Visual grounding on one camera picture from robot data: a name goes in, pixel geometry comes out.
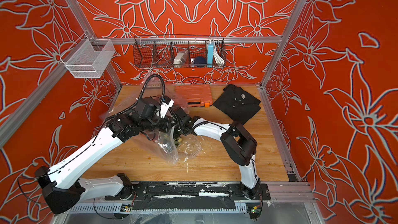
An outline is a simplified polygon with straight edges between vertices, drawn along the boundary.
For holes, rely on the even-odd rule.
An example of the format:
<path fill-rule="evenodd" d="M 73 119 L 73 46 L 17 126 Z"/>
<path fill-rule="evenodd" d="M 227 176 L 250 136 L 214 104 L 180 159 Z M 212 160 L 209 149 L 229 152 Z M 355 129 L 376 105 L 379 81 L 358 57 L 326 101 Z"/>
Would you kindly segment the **clear plastic vacuum bag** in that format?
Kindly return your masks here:
<path fill-rule="evenodd" d="M 115 114 L 132 105 L 139 96 L 140 91 L 141 86 L 124 85 L 117 94 L 115 102 L 108 114 Z M 199 139 L 193 134 L 189 136 L 182 135 L 182 144 L 176 147 L 174 139 L 172 138 L 174 129 L 175 127 L 172 127 L 168 133 L 144 131 L 138 136 L 130 138 L 128 142 L 133 143 L 139 149 L 159 157 L 170 164 L 186 162 L 189 159 L 195 158 L 202 150 Z"/>

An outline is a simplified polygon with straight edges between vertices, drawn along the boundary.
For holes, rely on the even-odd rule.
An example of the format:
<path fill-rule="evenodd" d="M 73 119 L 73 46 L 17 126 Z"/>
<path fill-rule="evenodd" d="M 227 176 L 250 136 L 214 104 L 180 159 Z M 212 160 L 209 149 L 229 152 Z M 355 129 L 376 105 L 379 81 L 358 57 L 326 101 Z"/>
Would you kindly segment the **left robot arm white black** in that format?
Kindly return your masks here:
<path fill-rule="evenodd" d="M 98 134 L 77 151 L 51 166 L 42 166 L 35 172 L 42 196 L 51 212 L 62 214 L 78 202 L 104 196 L 127 200 L 136 192 L 130 179 L 123 173 L 110 178 L 84 179 L 82 175 L 103 156 L 130 138 L 144 131 L 165 129 L 172 125 L 166 116 L 173 105 L 165 98 L 165 83 L 158 74 L 150 75 L 136 100 L 105 119 Z"/>

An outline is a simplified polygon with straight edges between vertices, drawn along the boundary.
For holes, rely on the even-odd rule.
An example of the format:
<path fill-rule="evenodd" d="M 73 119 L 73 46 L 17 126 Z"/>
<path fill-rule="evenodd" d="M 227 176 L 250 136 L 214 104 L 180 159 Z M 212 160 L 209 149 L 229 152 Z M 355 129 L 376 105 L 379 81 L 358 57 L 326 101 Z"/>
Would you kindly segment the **yellow black plaid shirt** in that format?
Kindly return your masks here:
<path fill-rule="evenodd" d="M 174 138 L 174 143 L 176 147 L 179 147 L 182 144 L 182 137 L 181 136 L 177 136 Z"/>

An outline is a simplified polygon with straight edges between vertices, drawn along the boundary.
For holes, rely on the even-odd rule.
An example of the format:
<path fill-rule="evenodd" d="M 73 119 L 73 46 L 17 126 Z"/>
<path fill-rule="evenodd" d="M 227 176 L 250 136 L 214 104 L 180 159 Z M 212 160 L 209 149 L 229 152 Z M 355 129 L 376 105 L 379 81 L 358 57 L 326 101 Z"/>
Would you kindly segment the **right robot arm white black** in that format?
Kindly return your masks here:
<path fill-rule="evenodd" d="M 191 117 L 181 107 L 173 107 L 170 112 L 176 122 L 175 136 L 192 134 L 219 141 L 239 166 L 242 195 L 251 200 L 262 196 L 261 179 L 256 170 L 258 143 L 241 123 L 221 124 L 199 116 Z"/>

